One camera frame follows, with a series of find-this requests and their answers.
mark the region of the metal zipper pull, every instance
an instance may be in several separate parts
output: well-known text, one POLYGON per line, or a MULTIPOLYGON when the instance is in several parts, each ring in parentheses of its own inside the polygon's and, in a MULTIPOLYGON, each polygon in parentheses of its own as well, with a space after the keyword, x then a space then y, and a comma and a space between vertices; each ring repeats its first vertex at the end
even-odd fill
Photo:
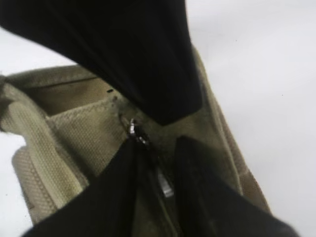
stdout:
POLYGON ((159 166, 159 157, 157 155, 153 155, 154 149, 150 143, 148 135, 141 129, 135 119, 131 119, 128 133, 131 137, 135 138, 137 142, 144 145, 146 149, 151 152, 151 155, 149 156, 151 158, 150 162, 152 163, 151 165, 155 167, 155 175, 164 197, 170 198, 174 196, 173 188, 159 166))

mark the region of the khaki canvas bag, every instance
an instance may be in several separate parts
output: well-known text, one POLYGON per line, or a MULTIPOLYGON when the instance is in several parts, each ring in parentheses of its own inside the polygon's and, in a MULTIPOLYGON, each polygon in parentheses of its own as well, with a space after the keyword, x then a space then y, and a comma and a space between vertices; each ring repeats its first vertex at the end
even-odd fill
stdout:
POLYGON ((297 237, 245 164, 183 0, 0 0, 0 25, 80 65, 0 77, 0 129, 26 141, 24 236, 297 237))

